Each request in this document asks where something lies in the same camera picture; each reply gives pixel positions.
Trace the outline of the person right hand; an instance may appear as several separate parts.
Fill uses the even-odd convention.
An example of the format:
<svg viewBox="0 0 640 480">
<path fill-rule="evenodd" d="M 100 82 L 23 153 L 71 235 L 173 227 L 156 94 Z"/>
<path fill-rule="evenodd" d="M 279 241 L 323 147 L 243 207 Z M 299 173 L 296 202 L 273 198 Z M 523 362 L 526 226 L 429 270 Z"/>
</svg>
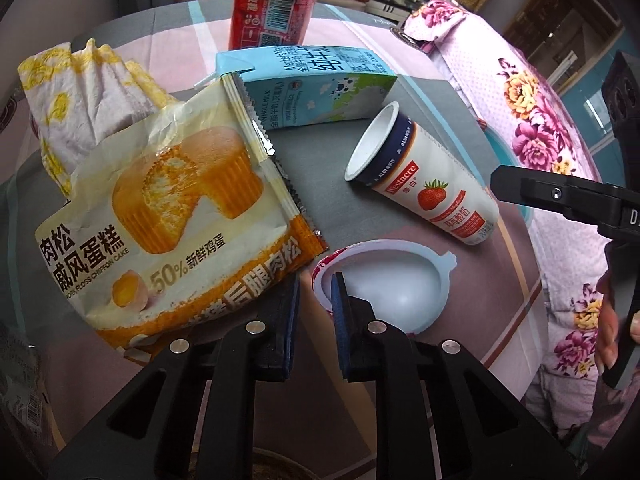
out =
<svg viewBox="0 0 640 480">
<path fill-rule="evenodd" d="M 600 374 L 611 368 L 618 356 L 617 336 L 620 321 L 615 313 L 610 294 L 610 272 L 606 271 L 597 284 L 597 292 L 602 295 L 599 312 L 598 336 L 596 344 L 596 364 Z"/>
</svg>

